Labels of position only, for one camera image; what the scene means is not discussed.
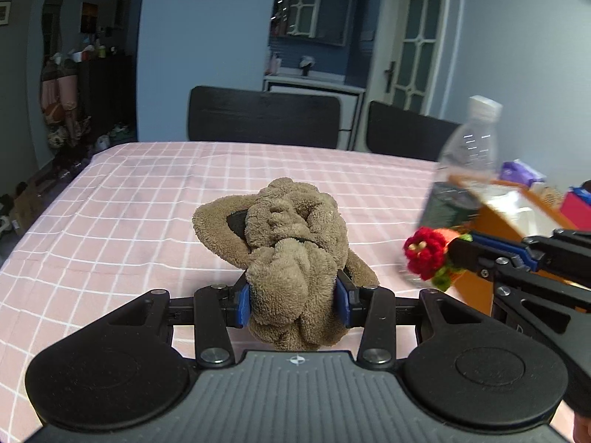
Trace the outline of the person's right hand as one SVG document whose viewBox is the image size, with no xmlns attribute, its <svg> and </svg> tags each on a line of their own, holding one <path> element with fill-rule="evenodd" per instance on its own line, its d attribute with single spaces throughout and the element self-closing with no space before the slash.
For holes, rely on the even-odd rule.
<svg viewBox="0 0 591 443">
<path fill-rule="evenodd" d="M 575 443 L 591 443 L 591 418 L 574 414 L 573 440 Z"/>
</svg>

